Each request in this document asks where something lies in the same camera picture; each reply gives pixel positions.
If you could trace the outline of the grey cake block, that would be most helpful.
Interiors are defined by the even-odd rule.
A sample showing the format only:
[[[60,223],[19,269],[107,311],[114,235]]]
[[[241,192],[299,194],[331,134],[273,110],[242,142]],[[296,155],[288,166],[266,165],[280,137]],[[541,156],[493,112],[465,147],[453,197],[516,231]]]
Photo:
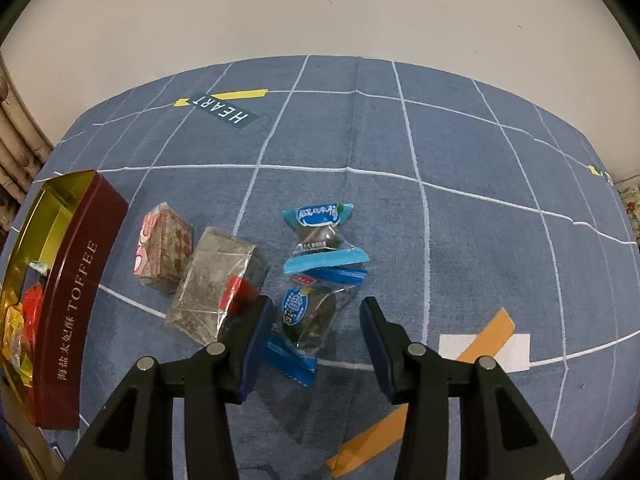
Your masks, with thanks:
[[[165,324],[202,346],[255,300],[268,273],[257,245],[208,226],[178,285]]]

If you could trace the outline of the red gold toffee tin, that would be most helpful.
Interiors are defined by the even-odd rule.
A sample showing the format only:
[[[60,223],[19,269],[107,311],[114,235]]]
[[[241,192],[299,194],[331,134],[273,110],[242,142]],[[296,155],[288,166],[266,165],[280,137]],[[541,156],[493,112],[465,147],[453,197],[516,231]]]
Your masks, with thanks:
[[[8,258],[1,289],[1,366],[29,421],[43,429],[79,426],[82,356],[106,260],[128,204],[96,170],[40,186]],[[43,281],[33,354],[19,373],[2,356],[6,308]]]

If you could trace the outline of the blue dark candy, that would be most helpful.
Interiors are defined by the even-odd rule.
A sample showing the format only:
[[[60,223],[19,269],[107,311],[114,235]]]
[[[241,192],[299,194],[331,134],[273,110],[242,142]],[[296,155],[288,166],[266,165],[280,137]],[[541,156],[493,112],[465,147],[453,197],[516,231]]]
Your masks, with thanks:
[[[309,387],[318,354],[337,313],[357,296],[369,272],[362,266],[315,268],[293,276],[280,298],[265,360],[286,377]]]

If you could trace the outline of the red snack packet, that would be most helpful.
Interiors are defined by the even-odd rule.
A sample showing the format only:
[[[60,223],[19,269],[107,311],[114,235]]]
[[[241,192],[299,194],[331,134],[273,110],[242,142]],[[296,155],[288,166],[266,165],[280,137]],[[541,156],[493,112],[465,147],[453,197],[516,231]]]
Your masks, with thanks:
[[[36,336],[40,314],[44,299],[43,281],[35,281],[29,285],[22,295],[23,306],[23,335],[22,343],[29,354],[33,354],[36,346]]]

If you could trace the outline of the floral fabric item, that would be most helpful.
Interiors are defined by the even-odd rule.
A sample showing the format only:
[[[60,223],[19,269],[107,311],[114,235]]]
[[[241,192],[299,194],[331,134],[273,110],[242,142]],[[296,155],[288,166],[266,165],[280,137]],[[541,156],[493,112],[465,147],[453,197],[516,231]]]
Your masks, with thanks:
[[[620,200],[626,208],[629,222],[634,229],[634,237],[640,240],[640,188],[638,184],[628,185],[620,192]]]

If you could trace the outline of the blue grid tablecloth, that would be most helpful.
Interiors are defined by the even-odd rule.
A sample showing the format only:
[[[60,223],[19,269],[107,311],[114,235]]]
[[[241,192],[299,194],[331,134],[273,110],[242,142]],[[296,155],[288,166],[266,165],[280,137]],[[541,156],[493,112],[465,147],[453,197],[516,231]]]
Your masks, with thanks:
[[[282,211],[351,203],[370,257],[361,295],[445,351],[499,310],[511,377],[578,479],[620,455],[639,403],[639,249],[587,139],[509,92],[390,61],[291,56],[213,65],[129,89],[67,130],[41,179],[98,170],[129,208],[92,309],[88,424],[138,356],[190,356],[167,296],[132,273],[144,215],[168,203],[195,232],[260,247],[264,292],[290,286]]]

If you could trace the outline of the pink white cake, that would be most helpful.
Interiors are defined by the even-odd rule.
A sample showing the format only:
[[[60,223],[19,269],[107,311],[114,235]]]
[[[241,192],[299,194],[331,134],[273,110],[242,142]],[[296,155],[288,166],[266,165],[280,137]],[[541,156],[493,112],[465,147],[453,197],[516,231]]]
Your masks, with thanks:
[[[192,252],[192,226],[168,203],[160,203],[143,218],[134,258],[134,276],[142,285],[172,295]]]

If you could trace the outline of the yellow snack packet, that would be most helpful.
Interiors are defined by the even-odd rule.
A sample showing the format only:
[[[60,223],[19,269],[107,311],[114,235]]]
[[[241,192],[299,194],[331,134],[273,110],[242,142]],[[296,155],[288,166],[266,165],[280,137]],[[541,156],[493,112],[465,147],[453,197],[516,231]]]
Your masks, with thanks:
[[[2,356],[17,373],[21,371],[26,349],[23,341],[24,324],[23,306],[20,302],[6,308],[2,333]]]

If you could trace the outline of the light blue candy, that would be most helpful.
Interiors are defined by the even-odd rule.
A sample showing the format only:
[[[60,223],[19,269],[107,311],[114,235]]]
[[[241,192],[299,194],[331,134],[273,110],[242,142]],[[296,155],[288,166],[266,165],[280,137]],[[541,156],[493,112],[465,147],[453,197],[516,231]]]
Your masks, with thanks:
[[[325,203],[282,211],[284,222],[297,236],[292,256],[283,265],[283,273],[302,274],[369,262],[369,255],[346,240],[341,231],[354,209],[353,203]]]

